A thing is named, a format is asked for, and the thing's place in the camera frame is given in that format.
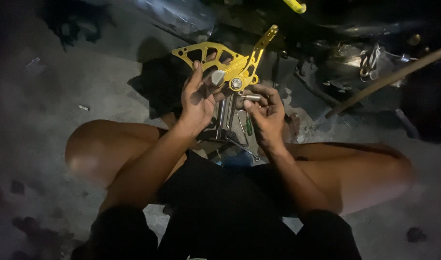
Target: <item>hand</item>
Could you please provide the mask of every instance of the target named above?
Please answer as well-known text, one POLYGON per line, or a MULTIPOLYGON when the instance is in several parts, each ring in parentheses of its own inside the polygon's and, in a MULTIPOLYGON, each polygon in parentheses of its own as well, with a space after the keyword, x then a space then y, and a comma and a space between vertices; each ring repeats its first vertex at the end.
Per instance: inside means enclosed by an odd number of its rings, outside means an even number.
POLYGON ((214 112, 214 96, 207 87, 209 78, 202 80, 203 71, 198 61, 193 63, 194 71, 185 82, 182 91, 182 115, 179 123, 183 125, 193 137, 196 137, 211 122, 214 112))
POLYGON ((259 139, 259 144, 267 151, 282 148, 284 144, 281 132, 285 123, 285 108, 281 103, 278 91, 262 84, 252 85, 250 90, 262 95, 258 102, 249 100, 243 102, 244 108, 252 115, 259 128, 259 133, 256 133, 260 134, 260 136, 256 136, 259 139))

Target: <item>rusty metal rod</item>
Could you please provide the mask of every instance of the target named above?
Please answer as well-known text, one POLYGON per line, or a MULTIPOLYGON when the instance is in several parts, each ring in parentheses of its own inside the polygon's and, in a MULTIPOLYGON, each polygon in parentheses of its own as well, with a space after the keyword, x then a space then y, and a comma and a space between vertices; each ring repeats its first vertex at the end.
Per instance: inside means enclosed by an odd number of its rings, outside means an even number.
POLYGON ((420 68, 431 64, 432 62, 435 62, 437 60, 441 59, 441 49, 436 50, 435 52, 432 52, 428 54, 427 56, 424 56, 423 58, 417 60, 416 62, 411 63, 405 68, 400 69, 399 71, 385 77, 384 79, 379 79, 378 81, 374 82, 371 86, 365 88, 364 90, 356 93, 346 101, 340 103, 337 105, 333 110, 331 110, 327 115, 325 115, 326 118, 330 118, 333 115, 337 115, 341 113, 342 111, 346 110, 353 104, 359 102, 362 98, 368 96, 369 94, 379 90, 380 88, 391 84, 397 80, 402 79, 406 75, 415 72, 419 70, 420 68))

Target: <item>black cloth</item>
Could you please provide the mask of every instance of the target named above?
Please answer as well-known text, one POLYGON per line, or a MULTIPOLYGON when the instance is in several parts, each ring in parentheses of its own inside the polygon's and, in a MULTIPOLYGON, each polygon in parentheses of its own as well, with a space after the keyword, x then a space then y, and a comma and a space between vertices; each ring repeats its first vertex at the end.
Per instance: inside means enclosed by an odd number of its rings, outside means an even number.
POLYGON ((158 193, 173 209, 159 246, 142 210, 117 206, 97 217, 73 258, 360 259, 351 227, 329 211, 309 212, 294 234, 281 220, 287 202, 276 201, 286 193, 269 170, 227 170, 190 152, 158 193))

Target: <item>black shorts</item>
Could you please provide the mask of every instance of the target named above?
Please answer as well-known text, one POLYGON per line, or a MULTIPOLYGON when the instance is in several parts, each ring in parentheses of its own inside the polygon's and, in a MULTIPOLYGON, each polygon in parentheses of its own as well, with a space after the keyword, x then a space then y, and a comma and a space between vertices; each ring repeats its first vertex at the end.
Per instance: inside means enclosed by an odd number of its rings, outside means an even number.
MULTIPOLYGON (((186 154, 187 160, 159 189, 157 197, 160 204, 175 209, 181 202, 198 194, 204 194, 203 191, 206 189, 217 189, 225 181, 235 179, 241 174, 266 195, 268 202, 276 209, 279 216, 297 216, 293 200, 278 171, 271 164, 224 168, 191 150, 186 154)), ((249 187, 245 188, 244 192, 244 195, 248 196, 249 187)))

